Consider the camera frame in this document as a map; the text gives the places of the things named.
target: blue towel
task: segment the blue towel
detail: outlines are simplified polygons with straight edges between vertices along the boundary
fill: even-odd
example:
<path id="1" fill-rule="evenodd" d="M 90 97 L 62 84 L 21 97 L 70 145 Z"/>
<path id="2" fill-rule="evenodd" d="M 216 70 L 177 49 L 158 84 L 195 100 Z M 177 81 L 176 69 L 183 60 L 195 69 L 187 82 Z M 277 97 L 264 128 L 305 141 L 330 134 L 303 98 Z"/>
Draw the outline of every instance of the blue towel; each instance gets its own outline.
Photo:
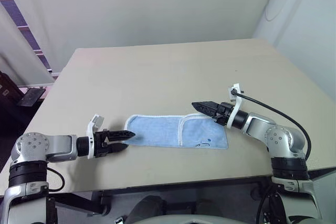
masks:
<path id="1" fill-rule="evenodd" d="M 202 114 L 181 115 L 132 115 L 125 130 L 135 133 L 127 144 L 227 149 L 224 127 Z"/>

